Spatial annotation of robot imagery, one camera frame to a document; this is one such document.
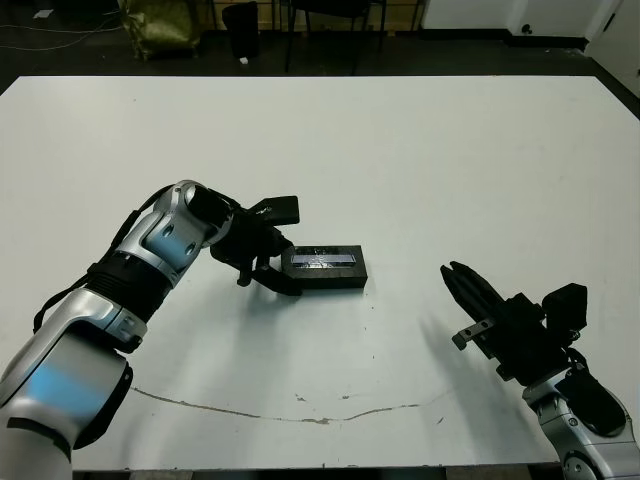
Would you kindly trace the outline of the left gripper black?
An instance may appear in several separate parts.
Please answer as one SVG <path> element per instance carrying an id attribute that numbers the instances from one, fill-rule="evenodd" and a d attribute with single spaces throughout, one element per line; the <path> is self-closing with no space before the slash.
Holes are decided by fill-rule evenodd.
<path id="1" fill-rule="evenodd" d="M 249 209 L 239 208 L 227 235 L 210 247 L 211 256 L 239 272 L 241 287 L 256 281 L 277 294 L 301 296 L 297 280 L 270 265 L 272 257 L 293 246 L 278 226 L 294 223 L 294 202 L 258 202 Z"/>

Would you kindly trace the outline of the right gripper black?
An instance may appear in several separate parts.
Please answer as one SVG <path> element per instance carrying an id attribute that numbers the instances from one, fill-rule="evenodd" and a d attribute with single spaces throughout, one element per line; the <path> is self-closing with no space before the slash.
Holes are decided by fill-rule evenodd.
<path id="1" fill-rule="evenodd" d="M 503 380 L 522 386 L 569 366 L 564 348 L 542 324 L 540 305 L 522 293 L 504 300 L 486 279 L 457 261 L 442 265 L 440 273 L 455 302 L 474 321 L 452 338 L 460 350 L 474 343 L 498 362 L 496 372 Z"/>

